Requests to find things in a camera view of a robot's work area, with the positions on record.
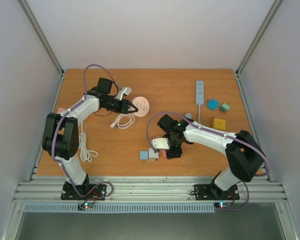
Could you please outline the yellow cube socket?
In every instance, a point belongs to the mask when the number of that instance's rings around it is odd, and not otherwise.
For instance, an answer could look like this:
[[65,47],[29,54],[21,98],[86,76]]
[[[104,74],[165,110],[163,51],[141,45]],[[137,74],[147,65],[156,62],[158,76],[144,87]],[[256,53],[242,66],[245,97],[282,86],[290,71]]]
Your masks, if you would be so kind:
[[211,127],[216,130],[225,131],[226,130],[226,120],[220,118],[214,118],[211,123]]

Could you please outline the mint green usb charger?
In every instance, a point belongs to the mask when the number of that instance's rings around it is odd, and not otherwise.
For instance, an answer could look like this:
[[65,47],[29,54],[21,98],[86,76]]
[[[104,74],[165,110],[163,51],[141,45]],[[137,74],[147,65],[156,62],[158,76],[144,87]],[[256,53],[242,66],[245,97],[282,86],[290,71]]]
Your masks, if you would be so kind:
[[220,107],[219,110],[222,113],[226,113],[230,109],[230,106],[227,103],[223,103]]

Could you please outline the blue plug adapter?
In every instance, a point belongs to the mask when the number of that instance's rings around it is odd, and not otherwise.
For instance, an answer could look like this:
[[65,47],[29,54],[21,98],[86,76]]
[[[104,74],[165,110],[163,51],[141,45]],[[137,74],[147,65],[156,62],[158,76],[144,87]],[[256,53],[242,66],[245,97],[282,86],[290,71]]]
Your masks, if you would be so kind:
[[139,152],[139,160],[142,163],[146,163],[149,160],[149,151],[148,150],[141,150]]

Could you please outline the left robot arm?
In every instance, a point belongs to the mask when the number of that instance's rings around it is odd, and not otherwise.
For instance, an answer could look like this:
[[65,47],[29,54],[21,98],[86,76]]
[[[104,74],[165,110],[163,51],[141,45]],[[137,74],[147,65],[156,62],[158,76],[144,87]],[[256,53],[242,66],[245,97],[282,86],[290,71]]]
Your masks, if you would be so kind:
[[73,187],[73,194],[86,199],[91,193],[88,174],[83,170],[77,152],[79,149],[79,125],[100,109],[118,114],[132,114],[138,108],[124,96],[132,89],[124,87],[116,95],[110,95],[113,81],[100,78],[95,87],[85,90],[81,99],[61,113],[49,113],[45,120],[42,149],[59,164]]

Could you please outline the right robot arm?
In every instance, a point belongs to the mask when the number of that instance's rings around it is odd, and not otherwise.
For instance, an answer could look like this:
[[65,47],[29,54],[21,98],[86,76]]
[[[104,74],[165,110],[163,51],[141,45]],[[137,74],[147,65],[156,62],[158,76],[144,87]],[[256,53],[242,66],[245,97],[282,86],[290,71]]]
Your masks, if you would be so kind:
[[203,145],[226,156],[228,168],[218,173],[207,187],[207,194],[213,200],[221,200],[240,182],[250,182],[266,163],[265,154],[245,130],[225,132],[186,117],[177,121],[168,114],[161,117],[157,125],[164,135],[151,140],[150,144],[156,150],[165,150],[167,159],[180,158],[183,143]]

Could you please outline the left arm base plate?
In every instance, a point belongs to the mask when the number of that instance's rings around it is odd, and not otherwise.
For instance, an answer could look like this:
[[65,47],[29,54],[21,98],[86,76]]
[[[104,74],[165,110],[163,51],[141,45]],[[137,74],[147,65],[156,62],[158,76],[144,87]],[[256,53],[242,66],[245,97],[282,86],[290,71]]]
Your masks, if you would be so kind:
[[104,200],[106,193],[107,193],[107,185],[101,184],[97,186],[87,196],[81,197],[77,194],[74,187],[70,183],[65,182],[62,187],[60,199],[64,201],[83,201],[83,200],[95,199],[95,198],[98,198],[98,200]]

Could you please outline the white grey plug adapter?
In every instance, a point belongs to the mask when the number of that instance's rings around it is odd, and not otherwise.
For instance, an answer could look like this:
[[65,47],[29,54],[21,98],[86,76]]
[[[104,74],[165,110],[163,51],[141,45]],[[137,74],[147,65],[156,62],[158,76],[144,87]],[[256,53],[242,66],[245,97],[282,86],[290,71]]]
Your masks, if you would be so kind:
[[148,159],[158,161],[159,160],[159,152],[153,150],[152,148],[149,148],[148,149]]

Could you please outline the light blue power strip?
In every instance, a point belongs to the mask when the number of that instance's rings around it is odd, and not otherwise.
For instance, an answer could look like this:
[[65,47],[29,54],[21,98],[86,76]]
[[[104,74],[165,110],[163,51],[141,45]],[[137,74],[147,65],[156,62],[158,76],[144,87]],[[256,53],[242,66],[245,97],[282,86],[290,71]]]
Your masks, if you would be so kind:
[[204,104],[204,81],[197,80],[195,83],[195,103],[198,106]]

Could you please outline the round pink socket base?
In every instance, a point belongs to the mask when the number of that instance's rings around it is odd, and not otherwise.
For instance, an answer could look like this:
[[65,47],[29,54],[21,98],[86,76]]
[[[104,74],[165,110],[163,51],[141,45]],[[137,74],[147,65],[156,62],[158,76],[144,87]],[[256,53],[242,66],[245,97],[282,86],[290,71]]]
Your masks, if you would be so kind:
[[134,97],[132,104],[138,108],[138,111],[133,113],[136,117],[145,117],[150,110],[149,101],[143,96]]

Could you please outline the teal plug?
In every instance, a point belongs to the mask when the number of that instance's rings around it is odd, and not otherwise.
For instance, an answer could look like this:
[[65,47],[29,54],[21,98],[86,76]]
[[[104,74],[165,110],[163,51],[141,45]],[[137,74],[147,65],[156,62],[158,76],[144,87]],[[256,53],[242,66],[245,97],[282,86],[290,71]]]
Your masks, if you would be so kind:
[[219,106],[220,106],[220,103],[218,100],[212,98],[212,99],[208,99],[206,101],[206,106],[210,109],[210,110],[216,110]]

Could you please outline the coral pink plug adapter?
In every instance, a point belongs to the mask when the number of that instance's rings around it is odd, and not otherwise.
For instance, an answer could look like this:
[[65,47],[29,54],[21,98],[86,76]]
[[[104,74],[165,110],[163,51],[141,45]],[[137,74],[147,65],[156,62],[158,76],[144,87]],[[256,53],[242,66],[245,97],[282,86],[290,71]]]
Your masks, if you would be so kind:
[[167,150],[166,150],[166,149],[161,149],[160,152],[161,152],[161,154],[162,154],[162,157],[163,157],[164,159],[167,159]]

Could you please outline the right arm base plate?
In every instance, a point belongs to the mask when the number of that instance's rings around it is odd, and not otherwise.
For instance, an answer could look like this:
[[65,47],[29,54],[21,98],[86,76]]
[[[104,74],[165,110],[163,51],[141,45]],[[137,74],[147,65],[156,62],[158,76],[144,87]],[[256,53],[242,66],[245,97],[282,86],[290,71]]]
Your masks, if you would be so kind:
[[240,199],[236,184],[226,191],[220,190],[211,184],[195,184],[194,196],[197,201],[230,201]]

